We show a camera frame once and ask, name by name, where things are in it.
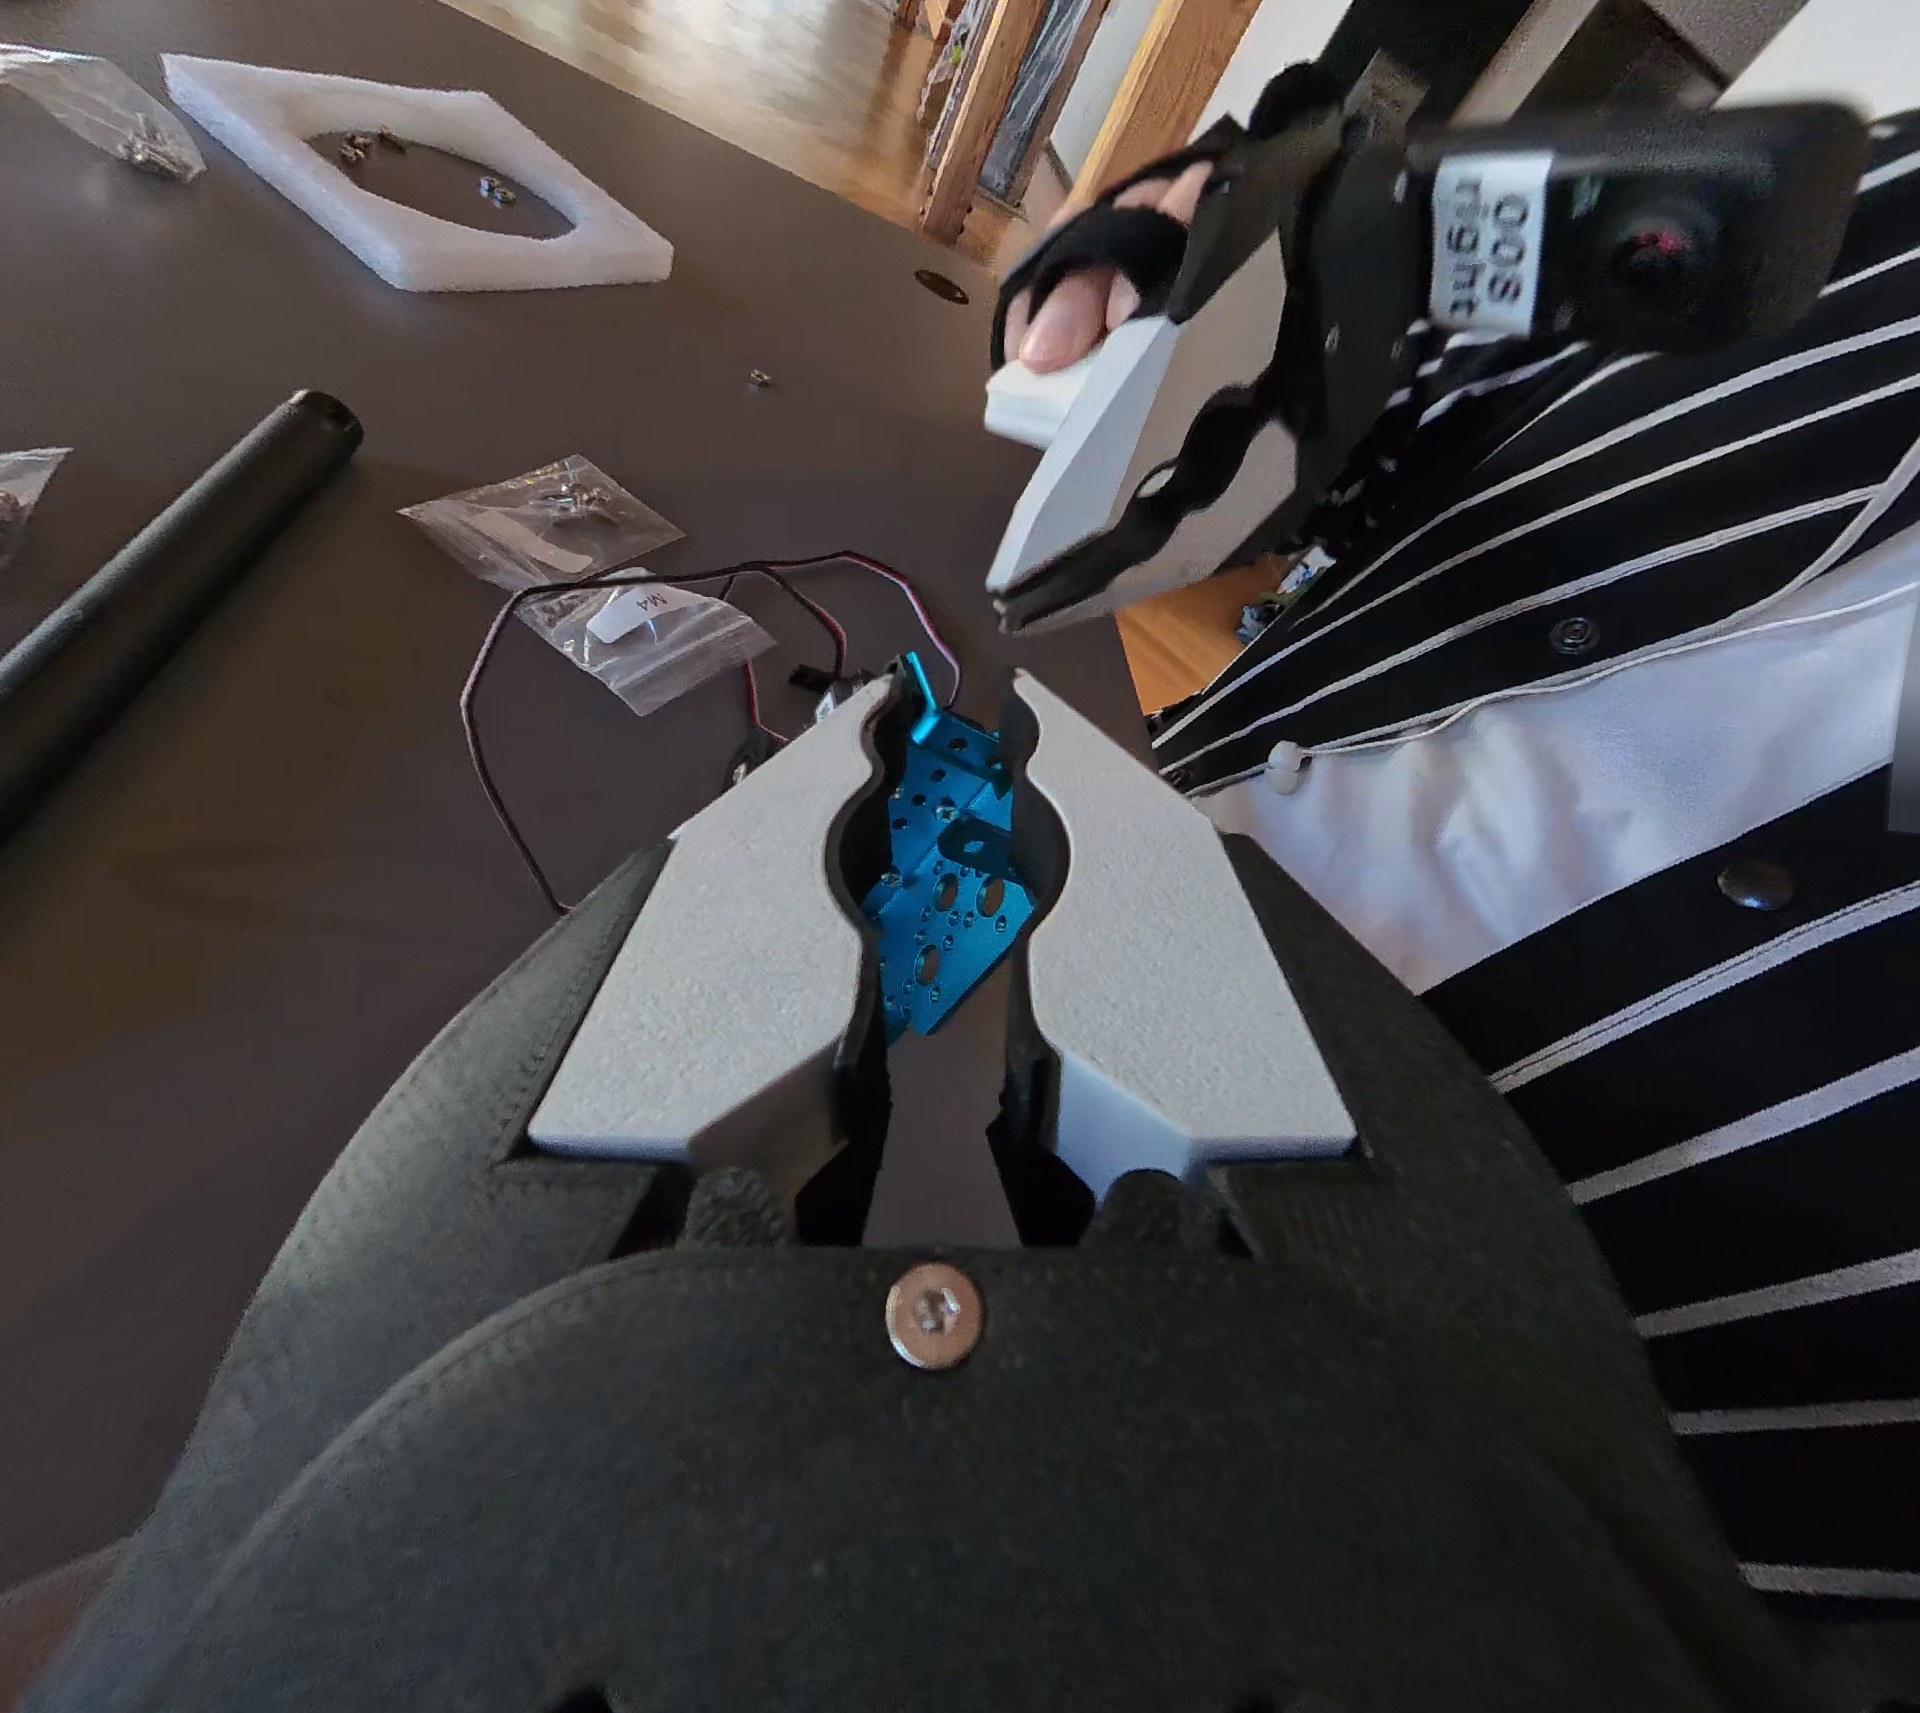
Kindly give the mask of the flat clear bag of screws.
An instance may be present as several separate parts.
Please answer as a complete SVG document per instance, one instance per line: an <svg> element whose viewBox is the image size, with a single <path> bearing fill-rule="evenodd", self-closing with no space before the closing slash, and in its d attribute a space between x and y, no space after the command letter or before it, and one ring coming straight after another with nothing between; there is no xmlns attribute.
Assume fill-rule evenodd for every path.
<svg viewBox="0 0 1920 1713"><path fill-rule="evenodd" d="M475 579L506 593L629 566L683 531L582 454L403 507L400 517Z"/></svg>

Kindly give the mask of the clear bag of many screws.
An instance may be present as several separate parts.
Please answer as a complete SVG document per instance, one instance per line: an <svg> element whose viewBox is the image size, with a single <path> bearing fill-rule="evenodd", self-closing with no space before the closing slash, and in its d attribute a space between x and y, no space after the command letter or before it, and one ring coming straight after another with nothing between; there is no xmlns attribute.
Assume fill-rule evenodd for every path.
<svg viewBox="0 0 1920 1713"><path fill-rule="evenodd" d="M0 456L0 565L1 574L20 553L36 502L72 449L36 449Z"/></svg>

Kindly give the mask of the black electric screwdriver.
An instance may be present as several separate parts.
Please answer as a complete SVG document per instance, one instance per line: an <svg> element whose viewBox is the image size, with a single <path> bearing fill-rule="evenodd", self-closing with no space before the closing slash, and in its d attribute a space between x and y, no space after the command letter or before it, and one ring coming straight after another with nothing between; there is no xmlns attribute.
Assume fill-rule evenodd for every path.
<svg viewBox="0 0 1920 1713"><path fill-rule="evenodd" d="M128 715L361 440L347 405L300 390L8 648L3 840Z"/></svg>

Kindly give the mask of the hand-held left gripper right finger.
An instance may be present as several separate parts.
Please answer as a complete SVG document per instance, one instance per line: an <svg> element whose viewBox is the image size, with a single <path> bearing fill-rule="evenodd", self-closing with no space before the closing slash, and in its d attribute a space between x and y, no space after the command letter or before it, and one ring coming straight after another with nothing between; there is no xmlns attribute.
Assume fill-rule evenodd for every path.
<svg viewBox="0 0 1920 1713"><path fill-rule="evenodd" d="M1213 825L1027 671L1010 704L1066 836L1025 932L1060 1071L1044 1145L1082 1182L1346 1155L1356 1125Z"/></svg>

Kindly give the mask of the clear bag with white label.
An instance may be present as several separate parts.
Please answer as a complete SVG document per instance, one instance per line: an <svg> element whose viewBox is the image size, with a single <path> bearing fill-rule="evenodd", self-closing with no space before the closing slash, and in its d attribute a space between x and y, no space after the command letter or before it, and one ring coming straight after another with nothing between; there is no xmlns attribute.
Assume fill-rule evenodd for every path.
<svg viewBox="0 0 1920 1713"><path fill-rule="evenodd" d="M729 600L651 577L530 597L516 616L635 717L751 666L774 646Z"/></svg>

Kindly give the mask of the dark brown desk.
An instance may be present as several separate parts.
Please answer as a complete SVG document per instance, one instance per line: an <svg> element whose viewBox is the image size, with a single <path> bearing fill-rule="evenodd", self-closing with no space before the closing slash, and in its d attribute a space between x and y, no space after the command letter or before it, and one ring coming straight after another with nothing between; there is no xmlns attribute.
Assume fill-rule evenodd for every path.
<svg viewBox="0 0 1920 1713"><path fill-rule="evenodd" d="M294 392L363 429L3 851L10 1590L132 1532L319 1176L548 924L459 723L501 599L400 511L579 453L683 531L664 570L889 565L994 717L1038 456L981 431L985 271L433 0L3 0L3 35L478 88L675 253L403 294L215 146L165 185L3 94L3 449L69 449L3 644Z"/></svg>

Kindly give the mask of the person's right hand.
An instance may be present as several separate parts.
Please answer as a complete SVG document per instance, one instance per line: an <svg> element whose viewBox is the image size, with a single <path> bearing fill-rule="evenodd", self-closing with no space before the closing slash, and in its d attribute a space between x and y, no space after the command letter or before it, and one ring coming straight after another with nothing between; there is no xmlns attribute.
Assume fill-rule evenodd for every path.
<svg viewBox="0 0 1920 1713"><path fill-rule="evenodd" d="M1332 68L1291 64L1265 82L1245 120L1222 116L1089 203L1067 205L999 280L991 369L1069 369L1120 324L1162 309L1183 265L1202 193L1224 159L1241 142L1335 115L1344 98Z"/></svg>

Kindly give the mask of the crumpled small clear bag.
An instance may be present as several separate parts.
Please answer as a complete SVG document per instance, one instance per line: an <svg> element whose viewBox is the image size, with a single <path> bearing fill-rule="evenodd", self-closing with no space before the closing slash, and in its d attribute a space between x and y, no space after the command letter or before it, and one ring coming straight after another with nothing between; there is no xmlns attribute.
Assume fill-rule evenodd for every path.
<svg viewBox="0 0 1920 1713"><path fill-rule="evenodd" d="M146 175L190 185L205 162L157 98L99 57L1 46L1 84L97 153Z"/></svg>

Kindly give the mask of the white foam frame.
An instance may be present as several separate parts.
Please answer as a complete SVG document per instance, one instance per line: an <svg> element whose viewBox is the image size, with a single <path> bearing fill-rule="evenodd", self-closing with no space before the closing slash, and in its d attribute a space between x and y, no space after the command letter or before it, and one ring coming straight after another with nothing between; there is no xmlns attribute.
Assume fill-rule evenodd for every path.
<svg viewBox="0 0 1920 1713"><path fill-rule="evenodd" d="M665 236L486 93L180 51L160 63L165 91L185 116L395 291L576 291L660 284L671 275ZM359 169L318 146L325 137L381 133L507 182L537 211L556 215L561 231L535 236L464 215L422 213L374 190Z"/></svg>

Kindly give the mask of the blue bracket servo assembly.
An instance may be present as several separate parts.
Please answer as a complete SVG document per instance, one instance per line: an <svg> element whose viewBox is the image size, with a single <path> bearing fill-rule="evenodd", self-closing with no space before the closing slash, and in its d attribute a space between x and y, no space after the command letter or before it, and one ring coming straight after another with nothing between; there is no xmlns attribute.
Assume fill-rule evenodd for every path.
<svg viewBox="0 0 1920 1713"><path fill-rule="evenodd" d="M911 701L883 813L889 859L862 896L888 1044L942 1029L1036 908L1013 867L1011 775L996 732L937 704L916 653L898 666Z"/></svg>

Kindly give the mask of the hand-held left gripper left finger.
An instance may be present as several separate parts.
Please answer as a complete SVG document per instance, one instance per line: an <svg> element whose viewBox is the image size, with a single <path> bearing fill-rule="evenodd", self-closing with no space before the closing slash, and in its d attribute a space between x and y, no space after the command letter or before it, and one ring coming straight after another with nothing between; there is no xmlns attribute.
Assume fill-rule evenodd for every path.
<svg viewBox="0 0 1920 1713"><path fill-rule="evenodd" d="M883 674L682 825L528 1122L548 1155L825 1165L871 943L844 834L883 772Z"/></svg>

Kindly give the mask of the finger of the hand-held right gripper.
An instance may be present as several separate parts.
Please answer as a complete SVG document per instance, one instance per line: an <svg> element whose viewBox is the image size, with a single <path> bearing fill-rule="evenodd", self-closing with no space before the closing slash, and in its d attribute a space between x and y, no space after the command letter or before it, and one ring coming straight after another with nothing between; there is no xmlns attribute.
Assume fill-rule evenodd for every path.
<svg viewBox="0 0 1920 1713"><path fill-rule="evenodd" d="M1001 633L1038 635L1112 616L1209 579L1296 482L1296 446L1191 449L1162 461L1104 531L1001 579Z"/></svg>
<svg viewBox="0 0 1920 1713"><path fill-rule="evenodd" d="M1019 492L985 574L1001 631L1001 579L1044 553L1104 531L1142 479L1183 453L1274 446L1277 417L1249 383L1213 373L1202 324L1140 317L1115 328L1084 367L1058 437Z"/></svg>

